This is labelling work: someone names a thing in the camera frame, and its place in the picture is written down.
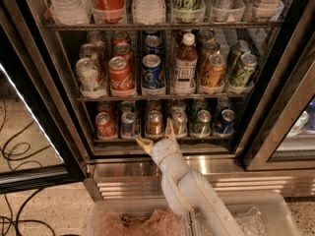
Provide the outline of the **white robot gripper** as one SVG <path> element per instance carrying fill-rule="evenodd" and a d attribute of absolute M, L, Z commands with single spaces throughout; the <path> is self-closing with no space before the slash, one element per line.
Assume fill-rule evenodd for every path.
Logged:
<path fill-rule="evenodd" d="M 152 140 L 141 137 L 137 138 L 136 142 L 145 153 L 151 155 L 164 178 L 179 181 L 190 171 L 190 167 L 183 157 L 179 144 L 175 141 L 175 132 L 170 118 L 166 121 L 164 136 L 166 139 L 156 144 Z"/>

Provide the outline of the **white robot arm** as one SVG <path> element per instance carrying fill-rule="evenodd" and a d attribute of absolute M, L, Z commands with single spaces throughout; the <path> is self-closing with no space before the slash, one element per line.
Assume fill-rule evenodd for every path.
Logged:
<path fill-rule="evenodd" d="M 197 208 L 214 236 L 245 236 L 210 182 L 185 161 L 170 118 L 161 141 L 137 138 L 136 142 L 161 171 L 161 188 L 175 214 L 184 215 Z"/>

